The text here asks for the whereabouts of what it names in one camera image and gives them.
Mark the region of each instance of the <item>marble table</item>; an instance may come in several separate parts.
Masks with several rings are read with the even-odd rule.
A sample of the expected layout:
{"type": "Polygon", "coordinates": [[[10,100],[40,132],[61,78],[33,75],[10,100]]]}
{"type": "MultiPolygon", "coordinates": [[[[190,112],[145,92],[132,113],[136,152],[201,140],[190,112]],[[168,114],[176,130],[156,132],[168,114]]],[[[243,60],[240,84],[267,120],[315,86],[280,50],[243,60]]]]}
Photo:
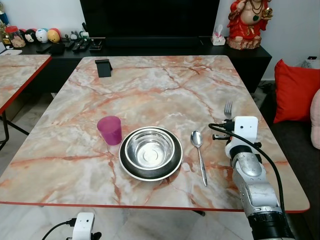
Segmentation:
{"type": "MultiPolygon", "coordinates": [[[[276,162],[288,212],[303,212],[308,199],[293,170],[227,56],[109,57],[112,77],[99,78],[85,57],[73,71],[0,178],[0,203],[47,206],[242,211],[225,141],[213,141],[227,100],[234,116],[259,119],[258,140],[276,162]],[[156,182],[136,180],[97,130],[104,116],[121,118],[122,135],[145,126],[175,133],[183,146],[181,168],[156,182]],[[199,130],[208,187],[190,134],[199,130]]],[[[263,159],[278,194],[275,174],[263,159]]]]}
{"type": "Polygon", "coordinates": [[[0,114],[50,60],[50,55],[0,56],[0,114]]]}

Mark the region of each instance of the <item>red deity statue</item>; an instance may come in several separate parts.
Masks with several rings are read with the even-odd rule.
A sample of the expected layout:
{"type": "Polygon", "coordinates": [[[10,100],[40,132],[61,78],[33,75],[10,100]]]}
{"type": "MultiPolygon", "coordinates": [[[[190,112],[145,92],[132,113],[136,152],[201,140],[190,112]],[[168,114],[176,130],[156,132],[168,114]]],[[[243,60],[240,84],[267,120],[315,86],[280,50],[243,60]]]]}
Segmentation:
{"type": "Polygon", "coordinates": [[[236,0],[229,14],[230,35],[227,44],[233,49],[255,49],[260,46],[260,30],[265,31],[272,18],[271,0],[236,0]]]}

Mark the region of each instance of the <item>red cushion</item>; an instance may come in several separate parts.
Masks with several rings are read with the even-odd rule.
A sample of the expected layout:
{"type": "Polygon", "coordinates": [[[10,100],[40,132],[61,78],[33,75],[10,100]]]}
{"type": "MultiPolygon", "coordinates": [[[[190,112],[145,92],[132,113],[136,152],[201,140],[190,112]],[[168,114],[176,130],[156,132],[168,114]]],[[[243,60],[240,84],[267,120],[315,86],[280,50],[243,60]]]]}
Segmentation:
{"type": "Polygon", "coordinates": [[[281,59],[274,75],[277,107],[273,122],[310,122],[311,102],[320,89],[320,69],[288,66],[281,59]]]}

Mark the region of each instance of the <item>fork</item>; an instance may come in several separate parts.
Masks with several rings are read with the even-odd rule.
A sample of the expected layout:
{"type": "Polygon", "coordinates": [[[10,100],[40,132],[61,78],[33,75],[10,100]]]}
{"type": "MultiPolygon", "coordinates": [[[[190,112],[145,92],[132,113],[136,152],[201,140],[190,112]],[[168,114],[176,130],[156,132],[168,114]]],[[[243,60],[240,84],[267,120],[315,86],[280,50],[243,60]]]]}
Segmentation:
{"type": "Polygon", "coordinates": [[[227,101],[224,106],[224,115],[227,119],[232,119],[232,101],[227,101]]]}

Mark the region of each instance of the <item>white wall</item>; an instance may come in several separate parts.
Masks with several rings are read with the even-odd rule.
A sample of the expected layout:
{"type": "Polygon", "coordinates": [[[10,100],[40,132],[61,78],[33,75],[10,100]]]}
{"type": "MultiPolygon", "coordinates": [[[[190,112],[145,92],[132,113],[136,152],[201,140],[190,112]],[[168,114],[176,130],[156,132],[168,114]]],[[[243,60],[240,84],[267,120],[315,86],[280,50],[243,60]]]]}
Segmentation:
{"type": "MultiPolygon", "coordinates": [[[[229,34],[228,14],[234,0],[220,0],[216,25],[222,24],[223,34],[229,34]]],[[[9,21],[19,28],[58,28],[61,32],[81,30],[85,21],[80,0],[1,0],[9,21]]],[[[261,45],[272,60],[263,76],[274,79],[274,68],[280,59],[291,66],[308,56],[320,55],[320,1],[273,0],[269,3],[273,18],[262,32],[261,45]]]]}

